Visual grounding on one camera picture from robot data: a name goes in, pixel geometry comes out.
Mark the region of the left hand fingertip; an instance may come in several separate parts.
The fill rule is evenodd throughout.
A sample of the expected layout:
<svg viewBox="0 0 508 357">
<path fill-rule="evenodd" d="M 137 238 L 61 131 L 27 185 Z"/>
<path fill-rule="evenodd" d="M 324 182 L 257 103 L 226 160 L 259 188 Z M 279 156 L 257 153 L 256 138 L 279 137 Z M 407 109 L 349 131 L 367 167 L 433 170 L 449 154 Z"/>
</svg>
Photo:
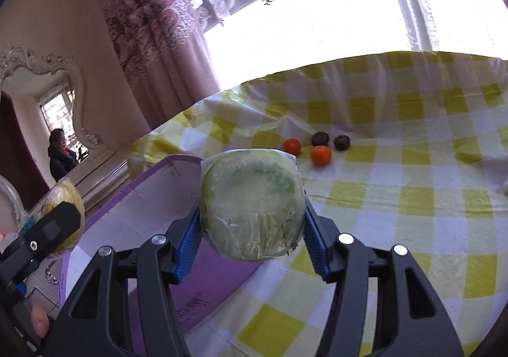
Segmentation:
<svg viewBox="0 0 508 357">
<path fill-rule="evenodd" d="M 30 321 L 34 333 L 39 338 L 44 338 L 50 328 L 49 318 L 46 312 L 34 300 L 28 300 L 30 305 Z"/>
</svg>

